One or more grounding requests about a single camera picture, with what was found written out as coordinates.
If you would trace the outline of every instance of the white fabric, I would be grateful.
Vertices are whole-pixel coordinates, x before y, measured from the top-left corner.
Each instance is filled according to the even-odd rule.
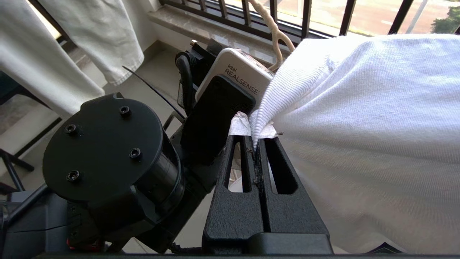
[[[39,0],[70,39],[117,86],[144,60],[121,0]]]
[[[251,118],[273,120],[335,246],[460,253],[460,37],[304,40]]]
[[[61,117],[104,95],[69,58],[24,0],[0,0],[0,69]]]

